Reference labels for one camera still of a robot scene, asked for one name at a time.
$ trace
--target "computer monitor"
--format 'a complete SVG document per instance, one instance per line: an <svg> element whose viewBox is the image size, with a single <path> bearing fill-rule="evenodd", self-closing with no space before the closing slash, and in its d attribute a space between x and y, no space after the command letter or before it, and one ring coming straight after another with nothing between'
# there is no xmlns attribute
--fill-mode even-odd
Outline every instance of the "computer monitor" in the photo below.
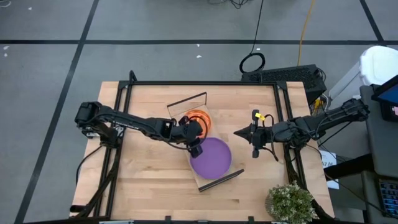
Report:
<svg viewBox="0 0 398 224"><path fill-rule="evenodd" d="M398 75L377 88L374 91L372 100L389 106L398 106Z"/></svg>

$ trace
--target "black metal frame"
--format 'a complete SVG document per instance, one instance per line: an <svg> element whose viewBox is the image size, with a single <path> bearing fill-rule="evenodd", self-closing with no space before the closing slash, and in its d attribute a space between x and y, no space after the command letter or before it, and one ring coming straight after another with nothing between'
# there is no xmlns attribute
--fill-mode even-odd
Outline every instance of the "black metal frame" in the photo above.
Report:
<svg viewBox="0 0 398 224"><path fill-rule="evenodd" d="M287 85L286 82L262 82L262 83L244 83L244 82L224 82L224 81L137 81L135 75L130 72L130 80L129 81L119 81L118 85L118 92L116 93L116 102L114 109L118 110L120 106L120 101L121 101L121 95L125 87L127 87L127 93L126 93L126 100L124 102L124 108L123 111L125 113L128 113L129 111L129 106L130 106L130 98L131 98L131 92L132 92L132 86L133 85L250 85L250 86L272 86L274 89L274 96L275 96L275 103L276 103L276 108L277 108L277 114L278 114L278 119L279 121L283 121L283 112L282 112L282 105L280 102L280 96L279 96L279 88L283 90L284 94L284 99L285 99L285 106L287 109L287 114L289 119L293 118L292 114L292 108L290 106L290 99L289 99L289 94L287 92ZM120 162L120 155L121 155L121 150L123 146L123 139L122 139L122 144L116 148L116 156L114 159L114 163L116 163L117 168L119 167L119 162ZM105 157L104 157L104 162L103 162L103 167L101 171L101 180L99 182L99 185L103 185L105 178L107 177L108 173L108 167L109 167L109 162L110 162L110 157L111 157L111 151L113 149L107 148ZM302 169L302 160L300 157L300 153L297 152L296 154L296 163L297 167L301 167L301 170L299 172L299 177L305 183L305 177L304 177L304 172ZM116 190L116 181L118 178L118 172L113 174L112 181L111 181L111 186L109 189L109 197L108 197L108 202L106 205L106 212L105 216L106 217L111 217L112 214L112 207L113 207L113 199L114 199L114 194ZM102 199L99 198L96 205L95 205L95 211L93 216L98 217L100 215L100 208L101 208L101 203Z"/></svg>
<svg viewBox="0 0 398 224"><path fill-rule="evenodd" d="M208 81L137 81L136 76L134 73L131 71L130 72L130 80L129 81L119 81L118 85L118 92L116 93L116 101L115 101L115 106L114 108L116 110L119 109L120 103L121 103L121 95L122 92L125 88L127 88L127 93L126 93L126 100L124 102L124 108L123 111L125 113L128 113L129 111L129 106L130 106L130 99L131 99L131 93L132 93L132 87L134 85L248 85L248 86L272 86L274 89L274 96L275 96L275 104L277 108L277 115L279 121L284 120L283 112L282 112L282 105L280 102L280 95L279 95L279 88L282 89L283 94L284 94L284 100L285 100L285 105L286 105L286 110L287 110L287 115L288 119L293 118L292 114L292 108L290 106L290 98L289 98L289 93L287 91L287 85L286 82L266 82L266 83L244 83L244 82L223 82L223 81L213 81L213 82L208 82ZM114 157L114 164L113 166L116 166L116 170L111 170L109 173L107 172L108 167L109 167L109 162L110 162L110 157L111 157L111 151L113 149L106 149L106 154L104 157L104 162L103 162L103 167L102 167L102 172L101 172L101 180L99 183L99 189L93 196L93 199L96 201L95 202L95 208L93 212L93 217L71 217L70 219L66 220L54 220L54 221L46 221L46 222L35 222L35 223L40 223L40 224L47 224L47 223L99 223L103 221L110 221L111 220L111 213L112 213L112 208L113 208L113 200L114 200L114 194L116 190L116 182L118 178L118 169L119 169L119 163L120 163L120 158L121 158L121 150L123 147L123 135L121 136L121 144L118 148L116 148L116 154ZM289 153L289 148L286 147L287 145L284 144L284 150L288 150L287 153ZM297 168L298 168L298 175L300 180L305 183L305 177L304 177L304 171L302 167L302 160L300 157L300 151L295 151L296 153L296 163L297 163ZM104 216L100 216L100 208L101 208L101 203L102 203L102 196L105 188L108 186L108 184L104 185L104 183L110 183L110 188L109 188L109 197L106 205L106 212ZM256 222L254 220L254 217L248 217L248 220L246 222L244 221L208 221L208 220L197 220L197 221L172 221L171 216L166 216L165 220L134 220L130 221L130 223L164 223L164 224L171 224L171 223L211 223L211 224L225 224L225 223L235 223L235 224L255 224L255 223L266 223L266 224L271 224L274 222ZM321 220L313 220L312 223L322 223ZM341 221L334 221L333 223L355 223L355 222L341 222Z"/></svg>

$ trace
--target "black floor stripe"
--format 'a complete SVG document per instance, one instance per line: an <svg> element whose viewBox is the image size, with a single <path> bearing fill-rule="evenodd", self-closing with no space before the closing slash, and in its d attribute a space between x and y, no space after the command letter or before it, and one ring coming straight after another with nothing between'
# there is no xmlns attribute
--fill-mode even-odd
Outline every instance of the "black floor stripe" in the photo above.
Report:
<svg viewBox="0 0 398 224"><path fill-rule="evenodd" d="M371 14L371 11L369 10L368 5L366 4L365 0L359 0L359 1L361 2L361 5L362 5L363 10L365 11L366 17L368 18L368 21L371 24L374 35L376 35L376 38L378 41L383 42L384 39L380 33L379 28L376 25L376 21L374 21L374 19L373 19L373 16Z"/></svg>
<svg viewBox="0 0 398 224"><path fill-rule="evenodd" d="M59 117L61 115L63 104L65 103L65 99L67 97L68 90L69 90L70 84L72 82L72 78L75 74L75 70L76 70L80 55L81 55L81 51L83 50L84 40L87 38L88 30L90 29L91 22L93 21L93 17L94 17L94 14L95 14L95 11L96 11L96 8L98 5L98 1L99 0L94 0L93 5L91 6L90 13L88 15L85 27L83 29L83 33L81 34L81 37L80 37L80 43L79 43L78 47L76 48L76 52L73 57L72 63L70 65L68 75L67 75L67 77L65 79L65 83L63 84L63 87L62 87L60 98L58 99L57 106L55 107L55 111L52 116L49 129L47 130L47 134L45 135L44 142L43 142L42 148L39 153L39 157L36 161L36 165L34 167L32 176L30 177L30 181L26 188L24 198L22 199L21 206L19 207L18 214L17 214L17 217L14 222L16 224L22 223L25 219L30 201L32 199L34 190L37 185L37 181L39 180L40 173L41 173L43 165L44 165L45 158L49 151L49 147L50 147L51 140L52 140L54 132L55 132L55 128L57 127L57 123L58 123Z"/></svg>
<svg viewBox="0 0 398 224"><path fill-rule="evenodd" d="M264 45L298 45L299 40L256 40ZM377 45L377 40L304 40L303 45ZM253 44L253 40L86 40L85 44L158 45L158 44Z"/></svg>
<svg viewBox="0 0 398 224"><path fill-rule="evenodd" d="M0 44L79 44L80 40L0 40ZM160 45L160 44L252 44L253 40L84 40L90 45ZM298 45L299 40L256 40L264 45ZM383 45L398 40L304 40L303 45Z"/></svg>
<svg viewBox="0 0 398 224"><path fill-rule="evenodd" d="M79 40L0 40L0 44L79 44Z"/></svg>

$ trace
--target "yellow tag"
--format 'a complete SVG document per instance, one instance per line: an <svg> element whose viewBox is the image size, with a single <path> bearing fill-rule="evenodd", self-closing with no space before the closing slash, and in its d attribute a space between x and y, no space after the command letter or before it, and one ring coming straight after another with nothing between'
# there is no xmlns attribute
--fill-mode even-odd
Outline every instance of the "yellow tag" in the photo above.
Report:
<svg viewBox="0 0 398 224"><path fill-rule="evenodd" d="M256 113L256 117L260 118L262 121L266 120L266 117L264 117L263 115L261 115L260 113Z"/></svg>

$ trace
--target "yellow cable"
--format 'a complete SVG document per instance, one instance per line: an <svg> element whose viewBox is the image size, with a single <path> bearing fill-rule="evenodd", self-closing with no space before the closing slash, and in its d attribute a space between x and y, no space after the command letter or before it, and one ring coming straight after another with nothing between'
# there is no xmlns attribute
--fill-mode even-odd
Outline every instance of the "yellow cable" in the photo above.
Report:
<svg viewBox="0 0 398 224"><path fill-rule="evenodd" d="M303 31L301 32L300 45L298 46L298 59L297 59L297 66L299 66L299 65L300 65L300 59L301 59L301 48L302 48L302 43L303 43L303 39L304 39L304 33L305 33L305 29L307 28L308 19L310 18L311 11L312 11L312 7L313 7L314 3L315 3L315 0L312 0L312 2L311 2L311 6L310 6L310 9L308 10L307 18L305 18L305 22L304 22Z"/></svg>

